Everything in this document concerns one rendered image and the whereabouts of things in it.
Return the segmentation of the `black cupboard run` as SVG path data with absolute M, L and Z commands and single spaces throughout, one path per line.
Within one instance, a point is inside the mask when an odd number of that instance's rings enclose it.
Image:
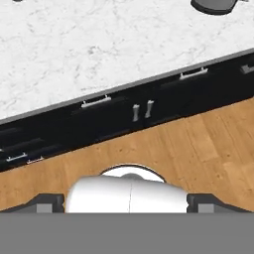
M 0 120 L 0 173 L 27 165 L 28 160 L 45 159 L 105 140 L 192 116 L 254 96 L 254 49 L 216 60 L 146 78 L 119 88 L 59 106 Z M 179 80 L 182 72 L 208 68 L 208 73 Z M 111 100 L 88 108 L 82 101 L 104 95 Z M 147 101 L 154 100 L 151 117 L 145 118 Z M 139 104 L 139 120 L 133 122 L 133 105 Z M 10 157 L 28 156 L 13 162 Z

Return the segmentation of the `white disc with black rim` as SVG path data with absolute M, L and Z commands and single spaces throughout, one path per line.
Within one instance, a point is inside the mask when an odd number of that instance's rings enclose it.
M 164 183 L 166 180 L 153 169 L 139 164 L 120 164 L 107 168 L 100 173 L 102 176 L 132 178 Z

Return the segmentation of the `dark grey round object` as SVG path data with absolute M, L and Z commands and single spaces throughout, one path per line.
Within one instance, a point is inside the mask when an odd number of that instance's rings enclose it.
M 199 12 L 208 15 L 226 15 L 235 7 L 238 0 L 190 0 Z

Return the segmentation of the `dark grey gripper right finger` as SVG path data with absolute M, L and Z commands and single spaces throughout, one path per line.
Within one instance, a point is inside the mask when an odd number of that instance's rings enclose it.
M 189 213 L 246 212 L 246 209 L 225 203 L 211 193 L 189 193 L 187 202 Z

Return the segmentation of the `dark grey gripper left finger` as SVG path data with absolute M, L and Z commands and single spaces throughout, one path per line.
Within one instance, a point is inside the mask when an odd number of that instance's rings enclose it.
M 39 193 L 26 203 L 4 209 L 5 213 L 64 213 L 62 193 Z

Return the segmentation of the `white rounded cylinder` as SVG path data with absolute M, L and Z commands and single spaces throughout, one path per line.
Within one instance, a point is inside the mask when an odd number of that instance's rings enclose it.
M 84 177 L 69 189 L 66 213 L 186 213 L 187 193 L 169 184 L 116 177 Z

